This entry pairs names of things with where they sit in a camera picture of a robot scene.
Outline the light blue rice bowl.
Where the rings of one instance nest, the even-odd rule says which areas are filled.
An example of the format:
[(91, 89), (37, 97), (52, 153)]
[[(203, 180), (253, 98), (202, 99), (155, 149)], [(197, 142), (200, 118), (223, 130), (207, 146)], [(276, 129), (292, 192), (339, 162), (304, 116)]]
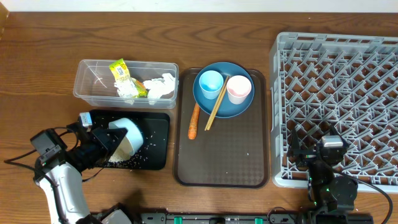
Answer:
[(109, 129), (127, 129), (127, 134), (119, 145), (118, 150), (129, 156), (133, 156), (144, 143), (144, 138), (140, 129), (129, 118), (121, 118), (112, 121), (108, 124), (108, 127)]

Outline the yellow green snack wrapper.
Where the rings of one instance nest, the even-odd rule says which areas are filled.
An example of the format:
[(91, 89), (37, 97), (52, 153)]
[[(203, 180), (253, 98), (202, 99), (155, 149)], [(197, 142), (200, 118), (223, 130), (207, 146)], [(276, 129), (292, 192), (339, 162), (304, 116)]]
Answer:
[(109, 69), (114, 76), (114, 86), (117, 90), (128, 92), (134, 95), (134, 98), (143, 98), (147, 96), (147, 89), (143, 83), (131, 76), (126, 63), (122, 58), (113, 62), (109, 66)]

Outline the white napkin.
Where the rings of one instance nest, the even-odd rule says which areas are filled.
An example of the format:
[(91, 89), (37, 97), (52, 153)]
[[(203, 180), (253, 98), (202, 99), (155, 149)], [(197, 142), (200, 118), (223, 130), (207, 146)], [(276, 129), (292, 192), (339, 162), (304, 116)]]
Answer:
[(161, 78), (146, 80), (143, 84), (148, 90), (149, 104), (154, 105), (163, 95), (168, 95), (174, 91), (175, 77), (171, 73), (163, 73)]

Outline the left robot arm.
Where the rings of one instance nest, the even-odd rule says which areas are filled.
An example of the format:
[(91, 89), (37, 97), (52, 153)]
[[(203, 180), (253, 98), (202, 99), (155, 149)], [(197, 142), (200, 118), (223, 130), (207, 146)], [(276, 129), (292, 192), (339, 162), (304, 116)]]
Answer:
[(132, 223), (121, 205), (94, 215), (83, 195), (84, 170), (109, 161), (127, 134), (127, 129), (96, 128), (90, 132), (77, 123), (65, 128), (75, 134), (77, 145), (68, 150), (55, 128), (41, 131), (30, 139), (39, 153), (34, 182), (45, 192), (52, 223)]

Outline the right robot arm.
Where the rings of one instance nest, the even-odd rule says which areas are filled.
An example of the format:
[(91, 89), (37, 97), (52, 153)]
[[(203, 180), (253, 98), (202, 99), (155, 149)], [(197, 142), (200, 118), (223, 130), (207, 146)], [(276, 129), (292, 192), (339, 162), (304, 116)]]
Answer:
[(354, 209), (358, 183), (349, 177), (335, 177), (333, 166), (344, 159), (348, 143), (334, 127), (321, 140), (301, 148), (296, 130), (291, 131), (287, 155), (298, 168), (307, 168), (309, 174), (308, 198), (315, 208), (300, 213), (297, 223), (348, 223), (348, 212)]

